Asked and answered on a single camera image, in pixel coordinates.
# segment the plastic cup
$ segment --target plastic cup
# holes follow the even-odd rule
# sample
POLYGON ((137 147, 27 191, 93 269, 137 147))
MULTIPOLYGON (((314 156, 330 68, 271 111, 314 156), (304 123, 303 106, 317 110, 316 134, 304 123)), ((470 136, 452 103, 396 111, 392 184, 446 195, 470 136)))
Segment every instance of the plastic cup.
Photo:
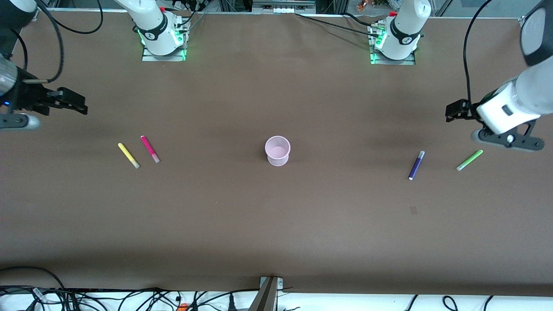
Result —
POLYGON ((281 167, 288 162, 290 142, 282 136, 273 136, 265 143, 265 153, 270 164, 281 167))

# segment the yellow marker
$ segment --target yellow marker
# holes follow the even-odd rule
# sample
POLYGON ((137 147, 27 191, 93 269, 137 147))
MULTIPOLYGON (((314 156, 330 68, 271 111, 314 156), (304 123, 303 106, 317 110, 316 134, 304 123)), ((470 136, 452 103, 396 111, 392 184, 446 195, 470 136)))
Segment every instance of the yellow marker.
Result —
POLYGON ((140 164, 138 164, 138 162, 133 158, 129 150, 125 148, 125 145, 123 145, 122 143, 118 143, 117 145, 119 146, 119 149, 121 149, 121 151, 125 154, 125 156, 127 156, 127 159, 129 159, 129 161, 134 165, 134 168, 139 168, 140 164))

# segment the cup rim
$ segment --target cup rim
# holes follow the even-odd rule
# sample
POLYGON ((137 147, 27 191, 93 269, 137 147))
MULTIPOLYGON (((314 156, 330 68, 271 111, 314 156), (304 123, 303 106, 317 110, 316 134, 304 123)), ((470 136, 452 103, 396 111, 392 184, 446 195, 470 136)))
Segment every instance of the cup rim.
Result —
POLYGON ((275 135, 271 138, 269 138, 266 142, 265 142, 265 154, 270 157, 271 159, 273 160, 282 160, 284 158, 286 158, 289 154, 290 154, 290 150, 292 149, 291 145, 290 145, 290 142, 288 141, 288 139, 286 139, 286 137, 284 136, 280 136, 280 135, 275 135), (288 151, 286 152, 286 154, 283 156, 283 157, 280 157, 280 158, 273 158, 269 155, 269 152, 267 151, 267 144, 269 143, 269 141, 273 138, 282 138, 286 141, 286 143, 288 144, 288 151))

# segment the white floor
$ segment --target white floor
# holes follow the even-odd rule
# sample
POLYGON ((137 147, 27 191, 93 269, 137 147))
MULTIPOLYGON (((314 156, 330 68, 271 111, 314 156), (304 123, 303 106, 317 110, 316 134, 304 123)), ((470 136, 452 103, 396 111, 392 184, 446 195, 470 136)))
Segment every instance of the white floor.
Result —
MULTIPOLYGON (((209 292, 200 300, 205 301, 222 292, 209 292)), ((183 303, 192 301, 193 292, 180 292, 183 303)), ((111 297, 123 298, 126 293, 89 293, 93 297, 111 297)), ((282 293, 278 299, 277 311, 291 310, 300 307, 299 311, 404 311, 409 305, 412 295, 371 295, 371 294, 301 294, 301 293, 282 293)), ((168 294, 170 300, 178 304, 175 298, 177 292, 168 294)), ((152 293, 142 293, 124 301, 121 311, 137 311, 138 307, 146 300, 151 299, 152 293)), ((237 309, 246 309, 249 307, 255 292, 236 293, 234 301, 237 309)), ((56 295, 48 294, 44 296, 50 302, 58 302, 56 295)), ((487 296, 453 296, 459 311, 482 311, 484 301, 487 296)), ((33 297, 30 294, 12 294, 0 297, 0 311, 19 311, 26 310, 33 297)), ((100 305, 92 300, 84 299, 83 303, 96 307, 100 311, 105 311, 100 305)), ((120 300, 101 300, 109 311, 116 311, 120 300)), ((214 300, 211 303, 214 307, 226 311, 228 310, 228 296, 214 300)), ((140 310, 145 311, 149 305, 145 303, 140 310)), ((86 305, 80 306, 82 311, 95 311, 86 305)), ((44 311, 58 311, 59 305, 47 305, 44 311)), ((155 303, 151 311, 175 311, 175 307, 161 302, 155 303)), ((40 305, 35 310, 42 311, 40 305)), ((214 310, 209 306, 200 307, 199 311, 214 310)), ((447 311, 442 304, 440 295, 421 295, 418 296, 411 311, 447 311)), ((550 311, 553 310, 553 298, 549 297, 505 297, 496 296, 488 304, 487 311, 550 311)))

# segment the marker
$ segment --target marker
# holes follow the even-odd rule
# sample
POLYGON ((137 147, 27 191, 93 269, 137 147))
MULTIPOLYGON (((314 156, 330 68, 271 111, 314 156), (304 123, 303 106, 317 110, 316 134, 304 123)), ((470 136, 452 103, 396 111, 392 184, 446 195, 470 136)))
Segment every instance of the marker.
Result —
POLYGON ((146 146, 146 149, 150 152, 150 155, 152 156, 152 158, 154 158, 154 161, 156 163, 159 163, 158 155, 155 154, 155 150, 154 150, 154 148, 152 148, 152 145, 150 145, 150 142, 148 141, 146 136, 140 136, 140 138, 142 139, 142 142, 144 143, 144 146, 146 146))
POLYGON ((415 164, 413 164, 411 173, 409 173, 409 180, 413 180, 413 178, 415 178, 415 174, 416 174, 416 171, 419 169, 420 162, 422 161, 422 157, 424 157, 424 151, 419 152, 419 156, 415 160, 415 164))
POLYGON ((484 153, 483 150, 478 150, 473 155, 468 157, 461 165, 457 167, 457 170, 460 172, 463 168, 465 168, 467 165, 469 165, 472 161, 474 161, 476 158, 478 158, 482 153, 484 153))
POLYGON ((127 156, 127 159, 129 159, 129 161, 134 165, 134 168, 139 168, 140 164, 138 164, 138 162, 133 158, 129 150, 125 148, 125 145, 123 145, 122 143, 118 143, 117 145, 119 146, 119 149, 121 149, 121 151, 125 154, 125 156, 127 156))

